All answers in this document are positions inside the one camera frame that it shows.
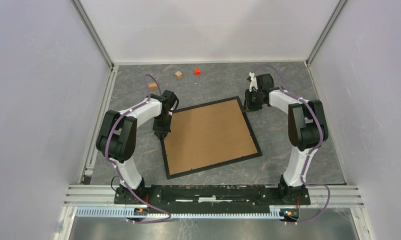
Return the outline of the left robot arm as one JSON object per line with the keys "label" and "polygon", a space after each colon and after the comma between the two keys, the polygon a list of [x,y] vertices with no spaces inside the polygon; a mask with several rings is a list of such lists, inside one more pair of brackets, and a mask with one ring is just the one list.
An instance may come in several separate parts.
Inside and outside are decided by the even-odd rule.
{"label": "left robot arm", "polygon": [[153,132],[159,140],[171,132],[172,114],[179,105],[177,95],[165,90],[162,95],[150,94],[130,108],[105,113],[96,140],[96,149],[112,164],[127,189],[126,197],[134,204],[146,197],[144,179],[138,172],[133,154],[136,148],[137,129],[153,119]]}

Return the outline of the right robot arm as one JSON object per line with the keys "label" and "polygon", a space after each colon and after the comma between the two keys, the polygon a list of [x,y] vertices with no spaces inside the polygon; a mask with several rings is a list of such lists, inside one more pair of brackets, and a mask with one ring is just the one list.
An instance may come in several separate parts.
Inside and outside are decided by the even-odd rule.
{"label": "right robot arm", "polygon": [[292,203],[306,195],[306,173],[313,156],[328,139],[328,128],[320,100],[295,96],[283,87],[276,87],[271,74],[247,77],[243,108],[246,112],[259,111],[264,105],[281,110],[287,115],[288,138],[292,145],[288,166],[280,177],[277,198],[283,204]]}

